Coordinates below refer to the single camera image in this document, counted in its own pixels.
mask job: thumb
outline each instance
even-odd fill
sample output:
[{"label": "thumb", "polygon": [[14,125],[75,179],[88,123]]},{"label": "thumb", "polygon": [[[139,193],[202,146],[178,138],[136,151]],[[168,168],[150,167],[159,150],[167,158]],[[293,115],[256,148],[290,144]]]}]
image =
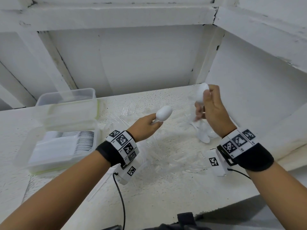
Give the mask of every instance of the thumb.
[{"label": "thumb", "polygon": [[151,127],[154,131],[158,130],[162,126],[163,122],[156,122]]},{"label": "thumb", "polygon": [[213,107],[213,99],[210,90],[206,89],[203,93],[203,101],[205,109]]}]

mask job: white table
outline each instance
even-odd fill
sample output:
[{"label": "white table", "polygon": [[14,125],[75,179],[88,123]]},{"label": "white table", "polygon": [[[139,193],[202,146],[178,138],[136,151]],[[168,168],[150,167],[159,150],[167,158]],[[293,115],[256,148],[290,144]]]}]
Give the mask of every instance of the white table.
[{"label": "white table", "polygon": [[[100,128],[103,129],[112,112],[120,115],[123,107],[132,102],[137,104],[136,111],[141,113],[145,108],[153,108],[164,101],[176,107],[172,114],[176,117],[182,110],[189,111],[191,103],[188,96],[195,89],[197,85],[99,98],[104,104],[98,120]],[[39,126],[31,117],[32,111],[33,108],[23,108],[0,112],[0,221],[51,180],[31,176],[27,171],[18,171],[10,164],[28,131]],[[218,143],[218,139],[210,144],[199,142],[192,126],[183,131],[178,128],[178,119],[172,118],[162,126],[162,129],[173,131],[173,137],[166,139],[166,142],[182,151],[196,153],[209,150]],[[139,182],[136,186],[132,183],[119,186],[126,207],[127,230],[170,224],[177,221],[178,213],[209,212],[259,194],[253,183],[244,176],[233,172],[226,177],[216,177],[211,169],[202,175],[181,172],[175,178],[159,178],[150,184]],[[85,200],[80,205],[63,229],[97,230],[122,225],[122,222],[121,200],[110,178],[89,202]]]}]

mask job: left hand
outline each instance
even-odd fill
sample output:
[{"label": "left hand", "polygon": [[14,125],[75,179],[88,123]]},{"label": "left hand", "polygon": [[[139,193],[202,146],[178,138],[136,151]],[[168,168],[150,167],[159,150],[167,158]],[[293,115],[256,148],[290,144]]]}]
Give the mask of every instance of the left hand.
[{"label": "left hand", "polygon": [[139,118],[131,127],[127,129],[133,135],[135,142],[139,142],[152,136],[163,124],[163,122],[156,122],[151,125],[152,121],[156,119],[156,114],[151,114]]}]

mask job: black velcro strap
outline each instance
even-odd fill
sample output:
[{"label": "black velcro strap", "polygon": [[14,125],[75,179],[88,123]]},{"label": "black velcro strap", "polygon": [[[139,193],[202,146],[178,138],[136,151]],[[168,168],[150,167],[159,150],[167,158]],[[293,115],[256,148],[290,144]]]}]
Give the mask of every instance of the black velcro strap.
[{"label": "black velcro strap", "polygon": [[232,160],[244,169],[254,172],[264,171],[270,168],[274,162],[270,152],[259,143]]},{"label": "black velcro strap", "polygon": [[100,152],[100,154],[111,163],[111,166],[121,164],[125,165],[125,161],[119,152],[113,147],[113,145],[107,141],[101,143],[96,150]]},{"label": "black velcro strap", "polygon": [[193,225],[196,226],[196,222],[192,212],[180,213],[177,214],[178,222],[183,228],[184,225]]}]

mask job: right hand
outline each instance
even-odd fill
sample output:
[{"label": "right hand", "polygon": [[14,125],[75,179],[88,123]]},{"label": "right hand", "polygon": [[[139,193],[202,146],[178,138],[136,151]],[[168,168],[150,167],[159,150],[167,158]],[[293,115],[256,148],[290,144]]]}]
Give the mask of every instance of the right hand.
[{"label": "right hand", "polygon": [[226,108],[222,103],[219,86],[209,85],[209,89],[203,93],[204,109],[198,102],[195,102],[195,121],[207,119],[216,134],[223,138],[237,129],[237,127],[230,120]]}]

